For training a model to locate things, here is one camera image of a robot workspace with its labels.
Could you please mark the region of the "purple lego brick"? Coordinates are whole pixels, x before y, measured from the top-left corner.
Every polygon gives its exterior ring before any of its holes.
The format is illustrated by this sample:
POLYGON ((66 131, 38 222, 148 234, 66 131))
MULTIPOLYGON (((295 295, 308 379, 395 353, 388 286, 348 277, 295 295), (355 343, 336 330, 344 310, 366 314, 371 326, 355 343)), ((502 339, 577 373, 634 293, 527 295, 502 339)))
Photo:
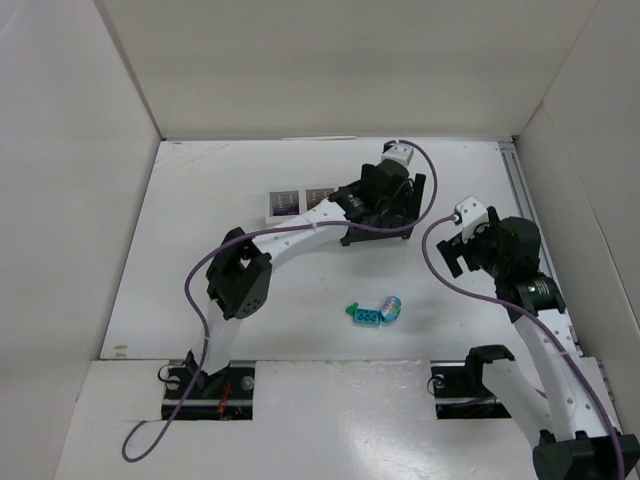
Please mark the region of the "purple lego brick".
POLYGON ((298 214, 299 214, 299 211, 297 208, 276 209, 272 213, 274 217, 286 217, 286 216, 294 216, 298 214))

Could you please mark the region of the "cyan printed round lego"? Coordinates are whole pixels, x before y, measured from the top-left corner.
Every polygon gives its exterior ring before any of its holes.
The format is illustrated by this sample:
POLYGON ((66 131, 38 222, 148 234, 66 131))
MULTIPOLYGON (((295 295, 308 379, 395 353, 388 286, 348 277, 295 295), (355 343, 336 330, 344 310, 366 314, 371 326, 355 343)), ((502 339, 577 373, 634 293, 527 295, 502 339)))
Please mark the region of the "cyan printed round lego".
POLYGON ((397 320, 402 310, 402 301, 397 296, 389 296, 381 310, 380 318, 381 322, 385 324, 393 323, 397 320))

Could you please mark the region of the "small green lego piece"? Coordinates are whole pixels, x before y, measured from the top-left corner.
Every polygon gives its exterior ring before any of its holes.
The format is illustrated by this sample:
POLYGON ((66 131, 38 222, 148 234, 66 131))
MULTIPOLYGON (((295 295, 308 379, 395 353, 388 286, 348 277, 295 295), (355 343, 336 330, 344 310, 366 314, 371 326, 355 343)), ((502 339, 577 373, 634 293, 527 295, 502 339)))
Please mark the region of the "small green lego piece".
POLYGON ((354 316, 356 311, 358 309, 358 304, 356 302, 354 302, 353 304, 349 305, 346 309, 345 309, 345 313, 349 316, 354 316))

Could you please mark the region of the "cyan lego brick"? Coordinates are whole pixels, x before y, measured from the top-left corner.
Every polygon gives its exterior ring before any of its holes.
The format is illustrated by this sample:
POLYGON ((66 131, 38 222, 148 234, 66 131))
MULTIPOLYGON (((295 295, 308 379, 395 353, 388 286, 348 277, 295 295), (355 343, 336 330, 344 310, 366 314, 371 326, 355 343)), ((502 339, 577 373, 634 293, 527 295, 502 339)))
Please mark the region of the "cyan lego brick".
POLYGON ((382 323, 381 312, 357 308, 353 313, 353 322, 358 325, 377 327, 382 323))

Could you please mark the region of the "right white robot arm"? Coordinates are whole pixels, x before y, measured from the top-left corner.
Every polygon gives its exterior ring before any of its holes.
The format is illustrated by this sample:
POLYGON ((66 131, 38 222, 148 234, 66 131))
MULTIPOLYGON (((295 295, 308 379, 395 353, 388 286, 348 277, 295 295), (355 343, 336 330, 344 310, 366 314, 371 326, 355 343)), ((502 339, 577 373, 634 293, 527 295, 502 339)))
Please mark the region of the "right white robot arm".
POLYGON ((474 197, 447 219, 460 229, 437 245, 451 275, 481 270, 493 279, 488 300, 506 310, 542 386, 531 384, 504 345, 471 348, 454 384, 469 396, 486 391, 504 406, 532 448, 538 478, 626 478, 639 461, 639 440, 615 426, 578 364, 564 298, 540 268, 537 225, 500 218, 474 197))

